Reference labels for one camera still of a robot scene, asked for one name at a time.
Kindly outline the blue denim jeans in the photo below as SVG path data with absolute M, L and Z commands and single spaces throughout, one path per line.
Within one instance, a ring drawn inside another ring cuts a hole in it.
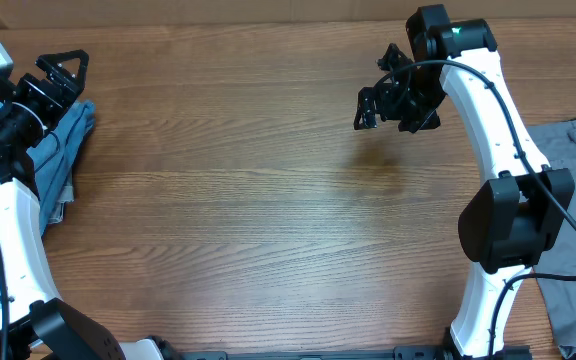
M 91 100 L 76 102 L 57 127 L 27 154 L 35 165 L 35 182 L 39 194 L 39 229 L 45 233 L 47 218 L 69 172 L 72 173 L 79 150 L 95 126 L 96 105 Z

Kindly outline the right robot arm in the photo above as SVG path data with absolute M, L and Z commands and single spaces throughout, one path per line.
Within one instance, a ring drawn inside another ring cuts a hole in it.
M 550 250 L 574 192 L 572 175 L 555 170 L 528 134 L 509 94 L 497 42 L 482 19 L 452 21 L 441 5 L 420 7 L 406 23 L 411 50 L 390 45 L 383 77 L 359 91 L 356 129 L 394 120 L 402 131 L 437 128 L 450 99 L 464 123 L 481 186 L 458 219 L 471 266 L 457 317 L 437 347 L 398 354 L 434 359 L 527 359 L 503 333 L 516 293 Z

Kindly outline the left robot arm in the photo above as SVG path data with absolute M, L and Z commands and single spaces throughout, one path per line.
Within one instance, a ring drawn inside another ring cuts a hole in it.
M 83 92 L 88 54 L 44 54 L 45 78 L 9 79 L 14 62 L 0 42 L 0 360 L 27 359 L 37 345 L 50 358 L 165 359 L 154 338 L 121 343 L 61 299 L 39 228 L 35 165 L 27 151 L 58 125 Z

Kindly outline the folded light blue jeans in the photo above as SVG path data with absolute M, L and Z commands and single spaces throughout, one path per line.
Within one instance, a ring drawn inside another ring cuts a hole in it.
M 72 173 L 69 172 L 63 187 L 57 197 L 53 211 L 47 218 L 48 225 L 59 224 L 63 221 L 65 207 L 75 201 L 75 191 Z

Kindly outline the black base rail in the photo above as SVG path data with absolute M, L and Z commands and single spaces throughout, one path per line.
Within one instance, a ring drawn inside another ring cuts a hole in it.
M 460 359 L 442 346 L 397 346 L 392 350 L 324 352 L 266 352 L 229 354 L 223 351 L 183 352 L 183 360 L 453 360 Z

